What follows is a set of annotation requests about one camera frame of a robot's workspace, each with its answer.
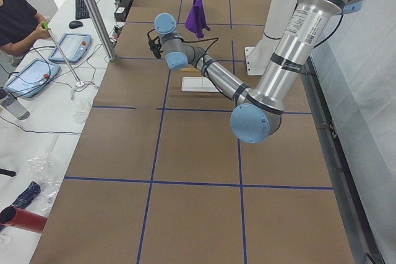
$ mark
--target tablet device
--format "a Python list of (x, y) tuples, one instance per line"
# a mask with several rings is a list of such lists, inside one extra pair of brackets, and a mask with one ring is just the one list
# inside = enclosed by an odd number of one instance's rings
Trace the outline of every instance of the tablet device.
[[(81, 60), (91, 45), (92, 38), (89, 34), (65, 33), (59, 40), (59, 45), (70, 63)], [(48, 59), (55, 63), (62, 63), (64, 59), (57, 48), (55, 48)]]
[(44, 88), (50, 80), (59, 72), (60, 66), (46, 62), (42, 59), (34, 59), (17, 75), (11, 78), (4, 88), (14, 94), (25, 98), (31, 98)]

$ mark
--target transparent bottle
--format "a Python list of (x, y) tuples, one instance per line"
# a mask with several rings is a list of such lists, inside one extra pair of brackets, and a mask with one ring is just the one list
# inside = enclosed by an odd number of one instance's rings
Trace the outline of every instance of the transparent bottle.
[(3, 87), (0, 87), (0, 105), (18, 120), (24, 120), (30, 115), (30, 112), (19, 103), (17, 98), (7, 92)]

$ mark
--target black shirt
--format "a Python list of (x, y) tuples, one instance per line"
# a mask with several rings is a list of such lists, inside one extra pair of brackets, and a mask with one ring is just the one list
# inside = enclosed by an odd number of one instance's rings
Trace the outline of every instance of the black shirt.
[(26, 0), (2, 0), (0, 6), (0, 46), (17, 43), (36, 29), (37, 10)]

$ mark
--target blue joint cap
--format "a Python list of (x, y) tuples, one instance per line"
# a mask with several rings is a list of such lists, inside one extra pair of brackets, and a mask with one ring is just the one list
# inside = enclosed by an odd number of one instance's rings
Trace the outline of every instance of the blue joint cap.
[(262, 142), (270, 133), (267, 115), (250, 103), (238, 105), (231, 114), (230, 122), (232, 131), (243, 142)]
[(363, 7), (363, 0), (354, 3), (349, 3), (346, 6), (344, 6), (341, 14), (343, 15), (352, 14), (353, 12), (360, 11), (362, 7)]
[(168, 34), (173, 32), (178, 24), (171, 14), (163, 12), (155, 17), (154, 26), (159, 34)]
[(180, 70), (188, 65), (186, 54), (182, 52), (170, 52), (165, 56), (170, 70)]

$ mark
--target person's hand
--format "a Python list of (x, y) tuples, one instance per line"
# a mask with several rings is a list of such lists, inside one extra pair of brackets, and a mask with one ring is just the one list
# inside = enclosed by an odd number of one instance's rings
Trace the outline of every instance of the person's hand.
[(36, 29), (34, 31), (34, 34), (35, 34), (37, 39), (40, 39), (40, 38), (41, 39), (45, 39), (45, 38), (49, 38), (50, 37), (50, 34), (48, 33), (47, 29), (43, 28), (43, 23), (44, 23), (44, 21), (41, 21), (37, 25), (37, 27), (36, 27)]

